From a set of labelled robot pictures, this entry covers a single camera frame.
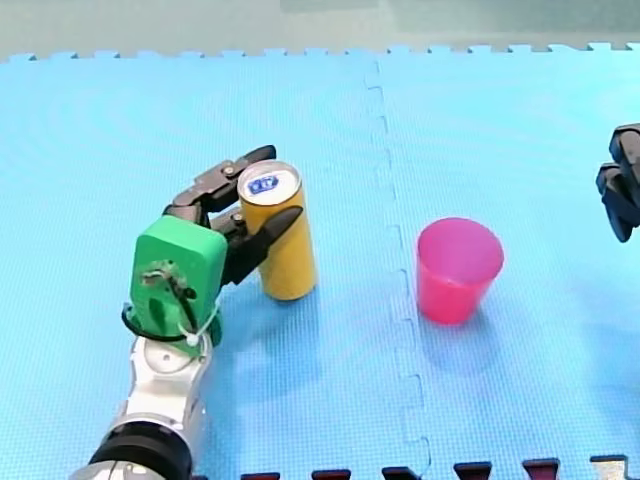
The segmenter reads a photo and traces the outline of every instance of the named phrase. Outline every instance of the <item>plastic cup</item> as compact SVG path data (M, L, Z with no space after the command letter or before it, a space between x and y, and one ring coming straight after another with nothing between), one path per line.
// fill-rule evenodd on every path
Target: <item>plastic cup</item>
M500 240L483 225L444 218L418 239L418 308L433 322L466 322L504 263Z

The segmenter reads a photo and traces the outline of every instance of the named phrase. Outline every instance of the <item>gray floor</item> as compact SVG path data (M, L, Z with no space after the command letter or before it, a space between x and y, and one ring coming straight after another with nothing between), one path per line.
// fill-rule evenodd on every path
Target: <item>gray floor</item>
M0 0L0 58L638 40L639 0Z

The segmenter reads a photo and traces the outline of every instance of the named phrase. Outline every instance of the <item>blue foam mat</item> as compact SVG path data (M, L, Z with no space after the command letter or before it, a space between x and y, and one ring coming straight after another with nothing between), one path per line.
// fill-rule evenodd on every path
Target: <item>blue foam mat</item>
M446 479L491 462L510 480L553 457L584 480L591 456L625 454L640 477L640 273L594 185L612 129L640 115L634 48L0 65L3 478L66 478L91 456L129 387L136 236L192 177L265 143L305 178L320 282L287 308L256 275L224 292L202 473ZM413 302L415 237L447 215L507 255L458 330Z

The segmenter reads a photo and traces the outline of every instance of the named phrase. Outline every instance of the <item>yellow cylinder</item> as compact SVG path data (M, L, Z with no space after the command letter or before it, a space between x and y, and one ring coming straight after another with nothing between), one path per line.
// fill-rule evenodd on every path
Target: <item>yellow cylinder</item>
M249 233L273 214L292 206L304 209L295 223L269 249L258 267L264 292L277 300L296 300L316 284L311 231L299 173L281 161L257 162L238 179L238 194Z

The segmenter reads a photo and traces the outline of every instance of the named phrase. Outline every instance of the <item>can label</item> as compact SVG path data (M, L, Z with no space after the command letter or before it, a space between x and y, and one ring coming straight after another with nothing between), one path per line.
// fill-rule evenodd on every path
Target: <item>can label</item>
M249 182L249 191L251 195L258 195L263 192L273 190L278 186L279 180L275 175L266 175L264 177L256 178Z

